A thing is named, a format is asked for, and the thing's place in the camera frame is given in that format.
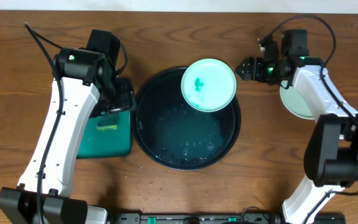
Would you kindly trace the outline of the green scrub sponge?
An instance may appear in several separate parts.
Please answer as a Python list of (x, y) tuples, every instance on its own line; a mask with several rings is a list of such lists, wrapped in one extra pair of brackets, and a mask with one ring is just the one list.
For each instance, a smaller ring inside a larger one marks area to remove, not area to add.
[(119, 115), (116, 113), (105, 114), (98, 117), (96, 129), (99, 131), (117, 129), (119, 124)]

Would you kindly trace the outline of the mint plate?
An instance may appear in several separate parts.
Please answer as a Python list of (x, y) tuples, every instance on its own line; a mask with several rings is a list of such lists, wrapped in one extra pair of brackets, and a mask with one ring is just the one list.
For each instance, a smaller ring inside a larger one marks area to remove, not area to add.
[(287, 89), (288, 82), (286, 80), (281, 82), (280, 98), (285, 108), (295, 116), (303, 119), (314, 119), (311, 111), (309, 110), (306, 102), (301, 97), (299, 92), (292, 86)]
[(185, 69), (180, 86), (185, 101), (192, 108), (211, 113), (223, 109), (234, 99), (237, 82), (226, 63), (205, 58)]

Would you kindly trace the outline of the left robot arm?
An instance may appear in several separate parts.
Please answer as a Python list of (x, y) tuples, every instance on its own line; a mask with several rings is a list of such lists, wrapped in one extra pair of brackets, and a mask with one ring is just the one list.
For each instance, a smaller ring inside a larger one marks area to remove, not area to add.
[(0, 191), (0, 209), (12, 223), (112, 223), (107, 209), (71, 197), (75, 161), (89, 119), (136, 108), (133, 86), (116, 67), (124, 53), (109, 31), (92, 30), (86, 47), (63, 47), (47, 60), (50, 106), (31, 161), (17, 187)]

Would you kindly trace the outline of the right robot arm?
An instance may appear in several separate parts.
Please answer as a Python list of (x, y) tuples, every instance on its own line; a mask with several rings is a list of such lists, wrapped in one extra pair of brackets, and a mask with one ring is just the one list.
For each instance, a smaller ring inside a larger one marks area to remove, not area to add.
[(358, 112), (333, 85), (325, 63), (309, 55), (306, 30), (284, 31), (280, 45), (267, 35), (259, 47), (264, 56), (245, 59), (236, 73), (268, 85), (286, 81), (316, 122), (303, 159), (305, 176), (280, 214), (281, 223), (313, 223), (329, 199), (346, 195), (358, 181)]

